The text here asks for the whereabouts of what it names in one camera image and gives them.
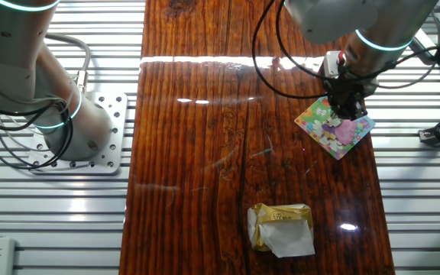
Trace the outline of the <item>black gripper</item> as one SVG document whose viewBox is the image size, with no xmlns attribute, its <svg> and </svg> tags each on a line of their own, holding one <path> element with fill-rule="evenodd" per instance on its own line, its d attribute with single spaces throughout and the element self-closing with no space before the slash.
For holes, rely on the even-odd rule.
<svg viewBox="0 0 440 275">
<path fill-rule="evenodd" d="M 364 100 L 374 94 L 379 82 L 373 79 L 325 80 L 324 88 L 331 106 L 330 117 L 352 121 L 367 115 Z"/>
</svg>

